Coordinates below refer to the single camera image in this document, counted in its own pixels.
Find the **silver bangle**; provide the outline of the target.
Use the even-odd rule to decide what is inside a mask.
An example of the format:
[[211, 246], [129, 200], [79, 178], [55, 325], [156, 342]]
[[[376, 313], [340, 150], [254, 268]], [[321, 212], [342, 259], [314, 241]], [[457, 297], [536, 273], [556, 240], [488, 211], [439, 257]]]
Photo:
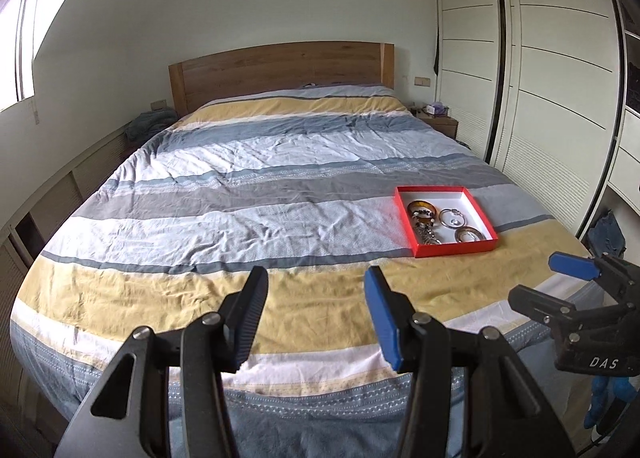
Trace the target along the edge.
[[457, 229], [462, 226], [468, 225], [466, 216], [458, 209], [454, 207], [446, 207], [441, 209], [438, 213], [439, 222], [446, 228]]

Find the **wooden nightstand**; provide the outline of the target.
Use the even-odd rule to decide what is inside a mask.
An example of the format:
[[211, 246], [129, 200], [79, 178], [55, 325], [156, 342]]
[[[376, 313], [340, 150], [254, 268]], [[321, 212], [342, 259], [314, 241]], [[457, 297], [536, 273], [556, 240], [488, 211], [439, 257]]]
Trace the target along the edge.
[[447, 115], [431, 115], [423, 111], [414, 112], [414, 116], [442, 135], [451, 139], [457, 138], [458, 121], [456, 119], [447, 117]]

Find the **amber bangle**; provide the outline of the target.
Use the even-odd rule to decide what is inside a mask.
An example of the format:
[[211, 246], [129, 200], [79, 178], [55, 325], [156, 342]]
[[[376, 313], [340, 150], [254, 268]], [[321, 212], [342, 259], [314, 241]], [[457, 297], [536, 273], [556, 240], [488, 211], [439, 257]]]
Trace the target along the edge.
[[407, 213], [413, 221], [426, 225], [433, 224], [438, 216], [437, 207], [424, 200], [411, 201], [407, 205]]

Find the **window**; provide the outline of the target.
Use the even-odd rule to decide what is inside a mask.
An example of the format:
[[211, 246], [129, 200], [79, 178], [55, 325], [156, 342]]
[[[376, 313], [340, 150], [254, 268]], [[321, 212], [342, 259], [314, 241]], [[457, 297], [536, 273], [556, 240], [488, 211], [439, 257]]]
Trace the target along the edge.
[[52, 0], [9, 0], [1, 9], [1, 110], [35, 95], [34, 62], [54, 12]]

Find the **dark blue clothes pile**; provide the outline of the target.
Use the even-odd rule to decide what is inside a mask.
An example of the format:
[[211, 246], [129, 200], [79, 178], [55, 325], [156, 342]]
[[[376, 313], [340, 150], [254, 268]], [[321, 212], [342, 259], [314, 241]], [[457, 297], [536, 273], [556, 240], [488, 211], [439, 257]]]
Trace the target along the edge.
[[146, 111], [125, 127], [125, 136], [129, 144], [140, 146], [177, 121], [178, 114], [172, 108]]

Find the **wall switch plate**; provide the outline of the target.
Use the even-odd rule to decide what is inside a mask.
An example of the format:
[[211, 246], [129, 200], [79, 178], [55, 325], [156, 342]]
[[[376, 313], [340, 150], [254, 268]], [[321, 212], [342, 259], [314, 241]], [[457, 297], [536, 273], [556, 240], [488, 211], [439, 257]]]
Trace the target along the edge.
[[414, 78], [413, 84], [416, 85], [416, 86], [420, 86], [420, 87], [430, 87], [431, 86], [431, 80], [428, 77], [416, 76]]

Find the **wooden headboard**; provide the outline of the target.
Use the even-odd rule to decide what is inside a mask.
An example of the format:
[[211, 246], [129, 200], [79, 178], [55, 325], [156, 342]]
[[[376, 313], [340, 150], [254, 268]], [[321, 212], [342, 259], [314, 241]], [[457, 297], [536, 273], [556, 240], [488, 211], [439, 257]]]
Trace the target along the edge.
[[247, 47], [168, 66], [174, 107], [182, 117], [212, 100], [307, 84], [395, 86], [395, 46], [313, 40]]

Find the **striped bed duvet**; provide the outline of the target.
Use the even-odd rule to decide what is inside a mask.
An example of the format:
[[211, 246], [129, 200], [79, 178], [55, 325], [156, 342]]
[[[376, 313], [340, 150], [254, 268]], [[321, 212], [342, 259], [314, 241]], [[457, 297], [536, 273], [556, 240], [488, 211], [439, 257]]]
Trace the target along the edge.
[[[400, 186], [468, 189], [497, 248], [416, 259]], [[134, 328], [182, 328], [262, 266], [269, 293], [252, 354], [224, 378], [241, 455], [389, 457], [409, 381], [383, 360], [364, 300], [364, 272], [376, 265], [446, 325], [500, 329], [580, 443], [588, 379], [556, 370], [548, 331], [506, 302], [516, 285], [585, 308], [602, 302], [596, 285], [551, 273], [555, 251], [585, 249], [391, 90], [266, 92], [201, 106], [122, 162], [35, 258], [10, 337], [71, 417]]]

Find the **white wardrobe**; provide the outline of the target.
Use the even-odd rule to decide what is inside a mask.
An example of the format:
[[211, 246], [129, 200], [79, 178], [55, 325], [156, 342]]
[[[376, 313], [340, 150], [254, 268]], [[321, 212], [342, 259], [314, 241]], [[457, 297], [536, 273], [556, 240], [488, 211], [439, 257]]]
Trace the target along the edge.
[[460, 140], [583, 235], [623, 114], [617, 0], [436, 0], [436, 8], [436, 97]]

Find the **tissue box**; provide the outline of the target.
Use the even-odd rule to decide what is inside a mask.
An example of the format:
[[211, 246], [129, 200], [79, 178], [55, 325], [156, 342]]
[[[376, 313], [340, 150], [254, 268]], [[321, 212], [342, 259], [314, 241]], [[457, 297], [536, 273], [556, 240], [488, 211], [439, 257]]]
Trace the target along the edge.
[[449, 108], [439, 101], [428, 104], [425, 108], [427, 114], [432, 117], [446, 117], [448, 115]]

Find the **red jewelry box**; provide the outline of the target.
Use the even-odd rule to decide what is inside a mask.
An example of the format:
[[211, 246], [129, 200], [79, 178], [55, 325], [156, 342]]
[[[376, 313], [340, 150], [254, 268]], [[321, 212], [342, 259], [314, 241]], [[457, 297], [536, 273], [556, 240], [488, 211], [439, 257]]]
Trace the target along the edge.
[[497, 248], [494, 227], [464, 187], [400, 186], [394, 200], [416, 259]]

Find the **low wall cabinet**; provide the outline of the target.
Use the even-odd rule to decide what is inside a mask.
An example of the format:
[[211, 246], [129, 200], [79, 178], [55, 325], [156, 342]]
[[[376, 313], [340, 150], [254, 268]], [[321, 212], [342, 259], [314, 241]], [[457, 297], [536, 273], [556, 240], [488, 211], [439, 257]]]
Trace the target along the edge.
[[108, 134], [57, 171], [1, 225], [1, 396], [17, 392], [22, 368], [9, 341], [17, 291], [36, 255], [126, 157], [123, 129]]

